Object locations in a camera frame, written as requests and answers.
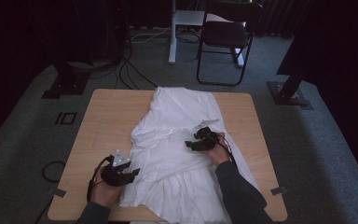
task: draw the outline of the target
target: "white cloth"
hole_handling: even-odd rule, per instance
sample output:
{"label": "white cloth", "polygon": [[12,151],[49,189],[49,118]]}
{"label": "white cloth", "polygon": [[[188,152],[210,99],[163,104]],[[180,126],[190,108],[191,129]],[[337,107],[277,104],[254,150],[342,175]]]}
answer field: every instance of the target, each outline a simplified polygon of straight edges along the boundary
{"label": "white cloth", "polygon": [[258,189],[213,95],[158,87],[150,110],[131,133],[129,169],[141,172],[122,191],[120,206],[144,204],[170,223],[230,223],[215,167],[185,144],[198,141],[195,126],[209,119],[218,119],[209,127],[226,134],[240,173]]}

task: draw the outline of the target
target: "dark sleeve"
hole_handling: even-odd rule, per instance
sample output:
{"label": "dark sleeve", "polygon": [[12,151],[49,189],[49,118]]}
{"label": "dark sleeve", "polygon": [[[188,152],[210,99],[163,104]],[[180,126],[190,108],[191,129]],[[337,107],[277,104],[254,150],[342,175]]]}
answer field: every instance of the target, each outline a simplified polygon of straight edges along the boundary
{"label": "dark sleeve", "polygon": [[223,203],[233,224],[273,223],[264,208],[263,195],[238,172],[231,161],[225,161],[216,168]]}
{"label": "dark sleeve", "polygon": [[106,224],[109,214],[110,208],[89,202],[76,224]]}

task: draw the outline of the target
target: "gray carpet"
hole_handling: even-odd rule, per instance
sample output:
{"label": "gray carpet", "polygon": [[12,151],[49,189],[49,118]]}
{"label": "gray carpet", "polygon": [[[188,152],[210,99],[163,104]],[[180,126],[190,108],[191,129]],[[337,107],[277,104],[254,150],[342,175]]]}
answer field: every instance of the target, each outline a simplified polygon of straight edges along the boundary
{"label": "gray carpet", "polygon": [[[192,35],[181,37],[195,40]],[[306,82],[300,85],[313,110],[275,105],[269,93],[268,81],[287,79],[275,74],[291,39],[257,37],[245,79],[237,87],[200,85],[196,80],[197,45],[178,42],[176,64],[169,65],[169,44],[167,37],[133,44],[130,61],[158,86],[247,92],[253,96],[276,176],[280,186],[289,189],[283,194],[289,214],[283,223],[358,223],[358,164],[316,87]],[[220,66],[208,73],[209,78],[229,80],[240,73],[229,58],[222,56],[205,57],[204,66]],[[57,76],[52,66],[34,79],[0,129],[0,223],[36,222],[57,186],[43,178],[43,167],[67,160],[94,90],[127,89],[117,81],[118,72],[119,68],[95,72],[83,95],[63,95],[56,100],[41,99]],[[131,84],[126,66],[121,73]],[[139,89],[154,89],[131,68],[130,75]],[[60,113],[76,113],[74,124],[56,124]],[[47,170],[50,178],[60,178],[61,173],[60,165]],[[56,222],[48,220],[45,212],[39,223]]]}

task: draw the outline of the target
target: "black chair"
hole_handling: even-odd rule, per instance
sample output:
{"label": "black chair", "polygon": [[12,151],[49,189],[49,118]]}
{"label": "black chair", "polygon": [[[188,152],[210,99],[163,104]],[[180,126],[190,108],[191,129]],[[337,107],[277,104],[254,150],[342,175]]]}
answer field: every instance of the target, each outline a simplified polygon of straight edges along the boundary
{"label": "black chair", "polygon": [[[199,50],[197,53],[197,80],[203,84],[237,86],[242,82],[245,67],[249,57],[249,51],[252,46],[254,30],[260,21],[263,12],[262,6],[257,3],[242,3],[234,1],[209,1],[205,8],[205,14],[202,22]],[[209,15],[215,15],[226,21],[209,21]],[[203,50],[203,44],[211,47],[229,48],[231,52]],[[242,51],[246,50],[240,80],[235,83],[222,83],[204,81],[200,78],[200,63],[202,52],[235,54],[234,63]]]}

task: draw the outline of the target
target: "hand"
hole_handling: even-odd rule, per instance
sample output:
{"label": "hand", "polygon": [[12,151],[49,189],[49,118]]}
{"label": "hand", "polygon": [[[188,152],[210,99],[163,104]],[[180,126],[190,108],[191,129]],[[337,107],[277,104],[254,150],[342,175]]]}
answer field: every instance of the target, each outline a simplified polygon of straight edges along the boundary
{"label": "hand", "polygon": [[105,207],[111,207],[117,201],[118,196],[124,186],[114,187],[103,182],[101,178],[101,168],[94,179],[94,187],[92,188],[90,200]]}
{"label": "hand", "polygon": [[[224,133],[218,133],[219,135],[219,143],[222,144],[225,148],[227,148],[226,140],[225,140],[225,134]],[[211,159],[212,163],[216,166],[218,166],[220,163],[224,161],[229,161],[229,155],[226,152],[222,146],[217,144],[214,148],[210,150],[201,151],[200,153],[206,155]]]}

